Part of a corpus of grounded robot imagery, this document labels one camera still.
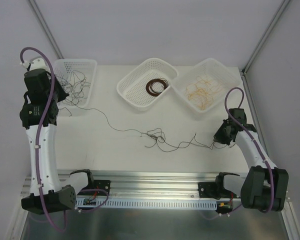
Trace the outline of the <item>brown yellow wire ball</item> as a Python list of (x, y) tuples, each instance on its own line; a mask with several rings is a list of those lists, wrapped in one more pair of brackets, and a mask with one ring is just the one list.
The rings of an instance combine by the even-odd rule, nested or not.
[(227, 145), (227, 144), (222, 144), (222, 143), (213, 141), (212, 145), (211, 145), (211, 150), (213, 150), (213, 149), (233, 148), (235, 145), (236, 145), (235, 143)]

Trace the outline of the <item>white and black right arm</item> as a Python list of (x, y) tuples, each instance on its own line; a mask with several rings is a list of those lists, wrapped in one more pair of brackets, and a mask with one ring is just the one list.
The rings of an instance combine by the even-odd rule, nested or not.
[(228, 118), (215, 133), (216, 143), (230, 145), (234, 142), (248, 165), (246, 177), (230, 172), (220, 172), (215, 178), (214, 191), (219, 197), (233, 193), (240, 197), (244, 208), (262, 213), (282, 211), (285, 204), (289, 174), (278, 168), (262, 148), (256, 128), (247, 123), (242, 108), (231, 108)]

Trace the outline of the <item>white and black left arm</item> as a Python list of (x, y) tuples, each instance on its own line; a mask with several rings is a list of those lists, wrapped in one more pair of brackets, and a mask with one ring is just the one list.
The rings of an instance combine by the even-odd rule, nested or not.
[(57, 78), (42, 68), (26, 72), (24, 82), (27, 91), (19, 117), (29, 142), (31, 182), (29, 195), (21, 200), (21, 206), (37, 215), (72, 210), (77, 194), (91, 194), (95, 182), (88, 169), (71, 172), (65, 182), (59, 179), (55, 150), (58, 102), (65, 100), (68, 93)]

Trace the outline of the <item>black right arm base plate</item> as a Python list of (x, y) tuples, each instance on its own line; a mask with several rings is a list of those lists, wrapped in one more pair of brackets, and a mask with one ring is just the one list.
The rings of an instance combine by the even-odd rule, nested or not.
[(205, 182), (199, 182), (197, 184), (198, 186), (198, 194), (200, 198), (212, 198), (215, 200), (220, 199), (239, 199), (240, 197), (225, 189), (222, 187), (219, 187), (215, 182), (212, 181), (205, 181)]

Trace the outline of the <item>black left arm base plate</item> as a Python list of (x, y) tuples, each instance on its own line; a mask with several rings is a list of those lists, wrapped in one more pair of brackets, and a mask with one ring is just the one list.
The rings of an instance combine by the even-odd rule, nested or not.
[(94, 191), (94, 194), (96, 193), (96, 196), (106, 196), (106, 192), (108, 194), (110, 194), (111, 181), (110, 180), (95, 179), (91, 188), (92, 189), (103, 190), (103, 191)]

